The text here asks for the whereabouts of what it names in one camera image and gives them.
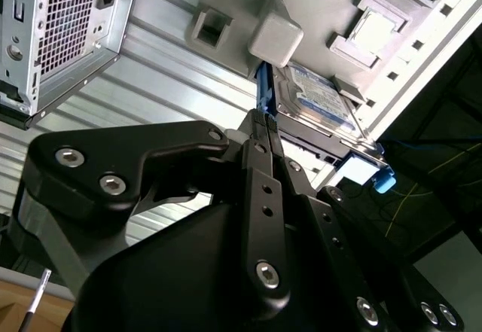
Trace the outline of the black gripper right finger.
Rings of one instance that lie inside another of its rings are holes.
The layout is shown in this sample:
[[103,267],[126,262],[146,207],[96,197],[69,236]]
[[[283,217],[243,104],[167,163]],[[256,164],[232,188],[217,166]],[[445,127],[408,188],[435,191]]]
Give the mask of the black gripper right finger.
[[[463,331],[458,312],[336,187],[314,191],[283,156],[276,121],[266,116],[270,146],[300,227],[319,247],[327,290],[316,294],[326,331]],[[325,295],[328,302],[322,302]]]

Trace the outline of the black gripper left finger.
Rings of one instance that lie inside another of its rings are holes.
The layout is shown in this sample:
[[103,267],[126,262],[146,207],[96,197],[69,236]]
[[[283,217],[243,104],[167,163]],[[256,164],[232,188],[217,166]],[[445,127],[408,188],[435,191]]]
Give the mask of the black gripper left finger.
[[8,234],[77,301],[104,262],[207,206],[279,203],[265,117],[241,141],[198,120],[46,133],[28,149]]

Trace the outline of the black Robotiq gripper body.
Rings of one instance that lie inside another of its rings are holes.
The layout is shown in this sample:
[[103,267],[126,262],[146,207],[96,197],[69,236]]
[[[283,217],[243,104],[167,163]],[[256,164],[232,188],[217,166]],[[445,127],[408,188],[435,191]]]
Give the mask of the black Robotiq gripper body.
[[67,331],[350,331],[352,300],[312,216],[207,206],[100,265]]

